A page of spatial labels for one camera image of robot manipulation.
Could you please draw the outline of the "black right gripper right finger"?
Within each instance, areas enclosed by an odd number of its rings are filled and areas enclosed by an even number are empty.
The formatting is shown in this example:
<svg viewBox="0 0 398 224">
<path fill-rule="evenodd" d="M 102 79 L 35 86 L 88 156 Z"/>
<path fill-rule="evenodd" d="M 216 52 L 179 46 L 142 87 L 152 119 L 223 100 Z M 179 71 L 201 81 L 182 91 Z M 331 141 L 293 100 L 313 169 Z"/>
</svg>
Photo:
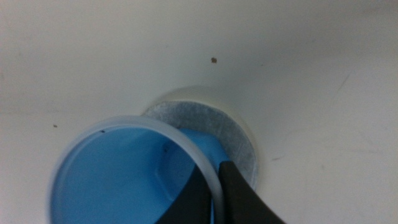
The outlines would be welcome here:
<svg viewBox="0 0 398 224">
<path fill-rule="evenodd" d="M 245 181 L 233 161 L 220 163 L 218 177 L 223 188 L 225 223 L 285 224 Z"/>
</svg>

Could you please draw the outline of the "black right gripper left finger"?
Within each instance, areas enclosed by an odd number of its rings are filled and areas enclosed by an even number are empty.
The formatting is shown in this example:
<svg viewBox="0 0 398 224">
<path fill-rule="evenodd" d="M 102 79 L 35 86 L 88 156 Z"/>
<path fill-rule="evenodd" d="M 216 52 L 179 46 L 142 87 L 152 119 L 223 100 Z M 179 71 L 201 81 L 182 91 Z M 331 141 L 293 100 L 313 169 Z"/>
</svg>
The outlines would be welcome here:
<svg viewBox="0 0 398 224">
<path fill-rule="evenodd" d="M 155 224 L 210 224 L 211 194 L 195 166 L 178 197 Z"/>
</svg>

